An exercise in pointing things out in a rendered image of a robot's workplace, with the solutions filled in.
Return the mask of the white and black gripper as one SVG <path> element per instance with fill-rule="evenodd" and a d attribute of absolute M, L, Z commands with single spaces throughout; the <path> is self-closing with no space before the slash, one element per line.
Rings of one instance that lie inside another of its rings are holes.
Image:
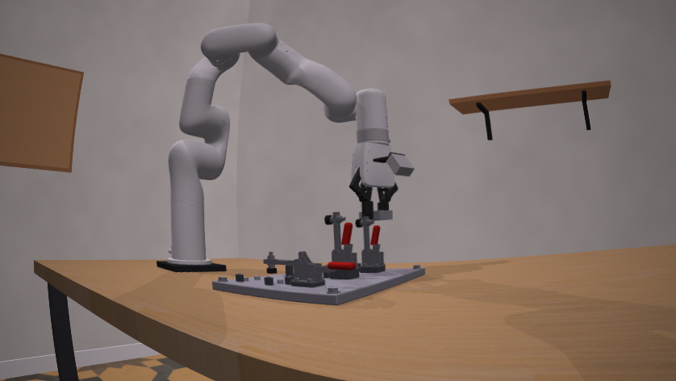
<path fill-rule="evenodd" d="M 373 201 L 370 201 L 372 188 L 378 190 L 378 211 L 389 211 L 391 197 L 398 190 L 395 174 L 388 164 L 373 161 L 375 158 L 388 157 L 390 153 L 389 142 L 383 140 L 367 140 L 354 145 L 349 188 L 361 202 L 362 219 L 363 216 L 373 219 Z"/>

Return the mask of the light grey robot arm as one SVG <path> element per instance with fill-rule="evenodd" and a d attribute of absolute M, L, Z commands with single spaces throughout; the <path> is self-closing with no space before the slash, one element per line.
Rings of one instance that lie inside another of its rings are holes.
<path fill-rule="evenodd" d="M 227 153 L 230 118 L 211 104 L 215 83 L 230 69 L 241 52 L 287 85 L 298 85 L 323 102 L 325 116 L 336 123 L 357 122 L 357 143 L 383 140 L 390 143 L 385 94 L 376 89 L 355 92 L 328 67 L 310 61 L 277 38 L 265 23 L 220 27 L 202 38 L 205 56 L 186 81 L 179 128 L 204 143 L 179 140 L 169 151 L 171 237 L 168 263 L 210 265 L 206 259 L 204 194 L 199 179 L 221 175 Z M 209 61 L 210 60 L 210 61 Z M 388 141 L 389 139 L 389 141 Z"/>

